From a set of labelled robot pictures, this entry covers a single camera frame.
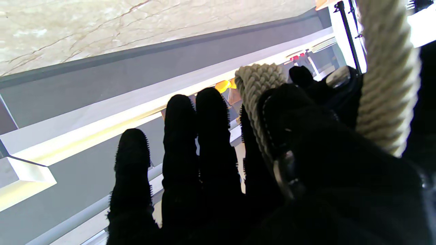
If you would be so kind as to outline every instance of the gray wall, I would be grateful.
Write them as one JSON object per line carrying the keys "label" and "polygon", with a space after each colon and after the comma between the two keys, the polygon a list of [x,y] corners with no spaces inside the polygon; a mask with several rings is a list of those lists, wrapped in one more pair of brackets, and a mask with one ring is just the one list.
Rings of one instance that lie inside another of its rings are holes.
{"label": "gray wall", "polygon": [[327,9],[249,27],[72,61],[3,77],[18,127],[252,53],[331,26]]}
{"label": "gray wall", "polygon": [[[19,127],[221,61],[303,37],[331,25],[300,17],[157,44],[3,77],[0,93]],[[163,120],[139,128],[152,161],[162,162]],[[50,166],[58,182],[0,212],[0,244],[25,244],[109,194],[119,136]]]}

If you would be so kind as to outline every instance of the gloved hand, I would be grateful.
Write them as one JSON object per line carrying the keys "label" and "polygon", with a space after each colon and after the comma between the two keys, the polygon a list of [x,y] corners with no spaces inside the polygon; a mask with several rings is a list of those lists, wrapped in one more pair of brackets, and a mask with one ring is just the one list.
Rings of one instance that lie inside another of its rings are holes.
{"label": "gloved hand", "polygon": [[242,109],[243,195],[219,92],[199,92],[196,111],[176,95],[165,117],[163,226],[152,218],[147,139],[129,129],[116,156],[108,245],[428,244],[425,208],[433,191],[413,165],[384,153],[293,85],[262,99],[264,125],[278,153],[294,152],[304,195],[284,203]]}
{"label": "gloved hand", "polygon": [[[165,244],[238,241],[283,204],[242,110],[246,156],[246,195],[241,192],[235,149],[230,145],[228,108],[214,88],[200,91],[196,110],[190,99],[175,95],[165,115],[162,228],[152,218],[147,169],[150,152],[139,129],[123,133],[116,155],[116,184],[110,203],[111,244],[143,240]],[[198,136],[200,154],[196,154]]]}

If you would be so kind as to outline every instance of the ceiling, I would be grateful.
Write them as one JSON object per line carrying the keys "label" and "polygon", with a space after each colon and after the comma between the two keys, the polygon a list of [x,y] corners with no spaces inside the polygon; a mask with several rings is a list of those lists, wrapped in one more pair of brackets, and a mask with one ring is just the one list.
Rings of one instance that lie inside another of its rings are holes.
{"label": "ceiling", "polygon": [[4,0],[0,76],[298,16],[314,0]]}

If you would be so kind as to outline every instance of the black pole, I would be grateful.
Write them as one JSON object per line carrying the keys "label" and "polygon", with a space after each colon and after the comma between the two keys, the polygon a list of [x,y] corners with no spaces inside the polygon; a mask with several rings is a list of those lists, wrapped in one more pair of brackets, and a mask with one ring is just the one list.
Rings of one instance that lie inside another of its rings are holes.
{"label": "black pole", "polygon": [[350,12],[348,13],[351,13],[353,15],[354,24],[356,24],[356,30],[359,33],[359,28],[357,25],[356,9],[354,8],[353,0],[348,0],[348,3],[350,4]]}
{"label": "black pole", "polygon": [[362,74],[362,70],[360,69],[359,60],[357,59],[356,47],[354,46],[354,40],[351,36],[350,26],[348,25],[347,15],[345,13],[344,2],[340,1],[334,6],[336,8],[335,12],[340,12],[342,17],[342,22],[344,23],[345,32],[347,33],[348,43],[351,48],[351,54],[353,55],[354,63],[356,64],[356,70],[359,75]]}

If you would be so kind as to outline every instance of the rope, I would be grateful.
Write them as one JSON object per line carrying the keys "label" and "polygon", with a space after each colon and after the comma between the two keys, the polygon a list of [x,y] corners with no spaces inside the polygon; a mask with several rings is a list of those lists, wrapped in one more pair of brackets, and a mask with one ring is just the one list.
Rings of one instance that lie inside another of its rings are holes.
{"label": "rope", "polygon": [[[402,0],[360,1],[363,35],[368,51],[356,131],[400,157],[410,133],[413,107],[420,86],[418,50],[410,42],[410,26]],[[266,147],[256,105],[263,92],[286,82],[273,65],[241,67],[235,81],[264,159],[272,161]]]}
{"label": "rope", "polygon": [[402,0],[359,1],[368,72],[356,131],[390,154],[406,148],[420,86],[419,50],[410,42]]}
{"label": "rope", "polygon": [[268,135],[262,131],[261,121],[257,111],[257,104],[260,96],[271,88],[277,88],[287,81],[282,73],[282,68],[275,64],[241,67],[235,73],[236,88],[238,89],[242,102],[250,119],[251,127],[254,130],[257,144],[262,153],[263,159],[273,162],[270,151],[267,147]]}

